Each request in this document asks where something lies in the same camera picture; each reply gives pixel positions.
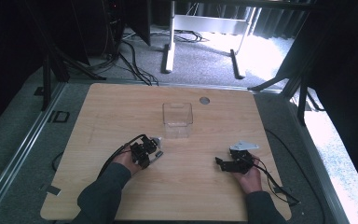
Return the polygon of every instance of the person's left hand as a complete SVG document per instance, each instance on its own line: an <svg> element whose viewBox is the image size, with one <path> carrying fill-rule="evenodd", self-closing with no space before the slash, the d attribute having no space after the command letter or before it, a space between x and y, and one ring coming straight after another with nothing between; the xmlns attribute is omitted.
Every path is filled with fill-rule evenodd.
<svg viewBox="0 0 358 224"><path fill-rule="evenodd" d="M131 175L135 175L136 172L142 170L142 167L133 163L132 153L130 147L126 147L122 150L122 153L115 156L112 162L120 163L130 170Z"/></svg>

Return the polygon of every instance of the sunlight on floor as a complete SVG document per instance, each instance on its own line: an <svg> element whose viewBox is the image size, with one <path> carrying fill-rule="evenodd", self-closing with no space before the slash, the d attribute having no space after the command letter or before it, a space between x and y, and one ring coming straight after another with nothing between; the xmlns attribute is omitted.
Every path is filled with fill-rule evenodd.
<svg viewBox="0 0 358 224"><path fill-rule="evenodd" d="M236 58L241 75L251 73L253 76L260 77L264 80L270 80L275 77L294 41L293 39L266 39L249 35L243 39L240 49L241 35L202 33L202 36L209 40L201 43L205 46L227 53L229 53L231 49L237 51L238 54ZM287 42L287 44L283 49L282 46L277 45L277 42Z"/></svg>
<svg viewBox="0 0 358 224"><path fill-rule="evenodd" d="M336 128L325 112L306 111L313 143L350 223L358 223L358 174Z"/></svg>

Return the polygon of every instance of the black cable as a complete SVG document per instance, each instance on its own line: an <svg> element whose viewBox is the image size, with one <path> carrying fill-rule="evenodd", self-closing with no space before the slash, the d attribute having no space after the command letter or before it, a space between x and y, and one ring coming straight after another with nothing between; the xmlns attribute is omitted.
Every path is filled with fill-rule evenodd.
<svg viewBox="0 0 358 224"><path fill-rule="evenodd" d="M130 142L124 144L124 146L121 146L118 150L116 150L112 156L109 157L109 159L106 160L106 162L103 164L103 168L101 169L100 173L98 174L98 177L99 178L103 172L106 170L107 166L112 162L112 160L118 156L119 154L121 153L124 153L122 152L122 150L124 150L124 148L128 147L131 143L135 142L137 139L141 138L141 137L147 137L145 134L139 134L138 136L134 137L132 140L130 140Z"/></svg>
<svg viewBox="0 0 358 224"><path fill-rule="evenodd" d="M275 186L276 188L278 188L281 192L286 192L284 189L282 189L281 186L279 186L279 185L275 182L275 180L272 178L272 176L271 176L269 173L266 173L266 172L267 172L267 166L266 166L266 164L264 164L264 162L262 162L262 161L261 161L260 159L258 159L258 158L254 158L254 159L260 161L261 164L263 164L263 167L264 167L264 170L265 170L265 171L263 171L263 170L262 170L262 171L263 171L263 173L265 173L265 174L267 175L268 186L269 186L269 189L271 190L271 192L272 192L277 198L279 198L280 200L282 200L282 201L284 201L284 202L286 202L286 203L289 203L289 201L287 201L287 200L281 198L281 197L275 192L275 190L272 189L272 186L271 186L271 184L270 184L270 181L273 182L272 184L275 183L274 186ZM300 204L300 200L294 198L292 195L287 195L287 194L288 194L287 192L284 193L284 194L295 201L295 203L289 203L289 206L294 206L294 205Z"/></svg>
<svg viewBox="0 0 358 224"><path fill-rule="evenodd" d="M245 162L248 162L248 163L249 163L249 161L247 161L247 160L244 159L244 158L241 158L241 157L240 157L240 159L243 160L243 161L245 161ZM282 201L284 201L284 202L286 202L286 203L289 203L288 201L286 201L285 199L279 197L279 196L275 193L275 191L272 189L272 187L271 187L269 181L271 181L272 184L273 184L276 188L278 188L278 189L281 191L282 194L286 195L287 197L289 197L289 198L291 198L293 201L295 201L294 203L289 203L289 206L294 206L294 205L300 204L300 200L298 200L297 198L295 198L294 196L292 196L290 193L288 193L286 190L284 190L281 186L279 186L279 184L275 181L275 179L272 177L272 175L271 175L271 174L269 173L269 171L267 170L267 167L266 167L266 165L264 164L264 162L262 162L260 159L257 159L257 158L254 158L254 159L260 161L260 162L263 164L264 168L262 168L262 167L260 167L260 166L258 166L258 165L256 165L256 164L252 164L252 165L253 165L255 168L257 168L257 169L259 169L260 171L262 171L262 172L267 176L268 186L269 186L269 188L271 189L272 193L275 194L275 196L277 196L280 200L282 200Z"/></svg>
<svg viewBox="0 0 358 224"><path fill-rule="evenodd" d="M126 37L124 37L123 39L127 38L128 36L138 36L137 34L130 34ZM190 38L185 38L183 36L179 36L179 35L193 35L195 36L194 39L190 39ZM150 34L150 36L170 36L169 32L158 32L158 33L152 33ZM186 30L175 30L174 31L174 36L173 36L174 40L179 41L179 42L186 42L186 43L198 43L198 42L206 42L209 41L207 38L204 38L200 33L194 32L194 31L186 31Z"/></svg>
<svg viewBox="0 0 358 224"><path fill-rule="evenodd" d="M119 53L118 56L123 60L124 64L126 64L127 67L130 68L130 70L132 71L132 73L133 73L134 75L136 75L139 79L141 79L147 86L150 86L149 80L145 80L142 76L139 76L139 74L136 73L136 71L133 69L133 67L131 66L131 64L129 63L129 61L126 59L126 57L124 57L124 55L122 55L121 53Z"/></svg>
<svg viewBox="0 0 358 224"><path fill-rule="evenodd" d="M307 96L308 96L308 98L310 98L310 102L312 103L313 107L315 107L316 110L318 110L318 111L326 111L325 109L320 108L318 106L318 104L316 104L315 99L313 99L313 97L312 97L312 95L310 95L309 91L307 91Z"/></svg>
<svg viewBox="0 0 358 224"><path fill-rule="evenodd" d="M56 163L57 159L58 159L60 156L62 156L62 154L63 154L63 151L60 152L60 153L53 159L53 161L51 162L51 167L53 168L53 171L54 171L54 172L57 172L57 167L56 167L55 163Z"/></svg>
<svg viewBox="0 0 358 224"><path fill-rule="evenodd" d="M131 48L131 53L132 53L132 63L130 63L125 57L124 55L122 55L121 53L119 53L119 57L123 60L124 64L127 65L127 67L129 67L130 71L137 76L139 79L141 79L146 85L148 86L152 86L152 81L156 82L157 85L159 85L158 83L158 79L151 75L150 73L145 72L145 70L141 69L144 73L142 73L140 71L140 68L138 67L138 65L136 64L136 58L135 58L135 48L133 47L133 45L131 45L130 43L126 42L126 41L122 41L122 43L130 46Z"/></svg>
<svg viewBox="0 0 358 224"><path fill-rule="evenodd" d="M290 156L292 157L293 161L296 163L298 169L300 170L301 174L304 176L305 180L307 181L308 185L310 186L310 189L312 190L312 193L315 196L316 201L318 202L318 204L319 204L319 206L321 208L321 211L322 211L322 223L325 223L325 213L324 213L324 209L323 209L323 206L322 206L322 201L319 198L318 194L316 193L315 188L310 183L310 180L307 178L304 170L301 168L300 164L298 163L298 160L296 159L295 155L293 155L292 151L290 151L289 147L283 142L283 140L280 137L278 137L278 135L276 135L275 133L273 133L269 129L265 128L265 130L266 130L267 133L272 134L286 148L287 152L290 154Z"/></svg>

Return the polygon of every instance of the floor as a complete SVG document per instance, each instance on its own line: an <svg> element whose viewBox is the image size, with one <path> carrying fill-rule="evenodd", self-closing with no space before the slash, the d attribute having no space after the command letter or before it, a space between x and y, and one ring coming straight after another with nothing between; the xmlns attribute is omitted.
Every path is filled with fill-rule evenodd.
<svg viewBox="0 0 358 224"><path fill-rule="evenodd" d="M246 90L274 77L294 41L247 37L237 55L238 62L244 67L241 73L246 78L237 79L233 73L229 50L238 48L240 36L202 33L209 41L178 43L173 71L167 74L162 67L168 37L160 27L155 27L153 34L150 47L134 35L128 35L125 40L135 48L138 67L157 78L160 85L234 90ZM122 45L120 52L130 60L131 48L128 45ZM93 71L107 77L107 83L144 84L126 70L128 68L122 60L105 64L105 67L98 67L99 63L105 62L104 58L93 57L90 61L97 65ZM11 159L18 156L16 152L19 148L24 144L31 145L29 151L23 152L26 160L15 168L17 172L10 179L9 186L1 190L0 223L13 220L15 223L48 223L39 216L46 196L41 186L52 180L54 171L51 169L51 162L64 150L87 90L95 82L83 74L71 71L71 79L62 87L62 94L53 107L54 111L70 112L67 123L46 120L41 124L42 131L34 142L22 142L33 128L34 121L41 116L41 97L34 96L34 90L41 85L41 69L30 76L7 112L0 118L0 175L10 165ZM336 208L329 207L335 199L339 199L350 223L358 223L358 178L348 161L345 147L340 143L325 113L316 111L312 104L309 104L306 112L307 128L298 125L294 116L297 96L293 99L283 98L279 92L284 84L285 80L266 91L255 92L255 99L263 124L271 131L268 132L268 140L277 166L282 170L282 181L286 186L292 186L295 192L297 190L301 197L302 205L292 208L293 217L289 223L340 223L335 217ZM54 87L57 90L61 85L54 83ZM316 94L312 90L310 92L317 99ZM310 145L317 150L310 150ZM293 150L295 160L285 146ZM296 161L306 171L305 174L302 174L301 169L294 169L297 167ZM332 178L321 180L324 173ZM321 184L326 181L330 181L336 192L327 191Z"/></svg>

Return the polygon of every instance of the gray sleeve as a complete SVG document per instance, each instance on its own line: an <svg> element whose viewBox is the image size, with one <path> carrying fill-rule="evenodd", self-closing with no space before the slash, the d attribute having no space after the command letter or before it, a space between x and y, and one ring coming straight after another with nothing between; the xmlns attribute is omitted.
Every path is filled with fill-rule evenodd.
<svg viewBox="0 0 358 224"><path fill-rule="evenodd" d="M120 206L121 190L131 178L124 165L111 163L77 198L81 211L72 223L112 223Z"/></svg>
<svg viewBox="0 0 358 224"><path fill-rule="evenodd" d="M265 191L257 191L245 196L249 224L287 223L276 209L271 196Z"/></svg>

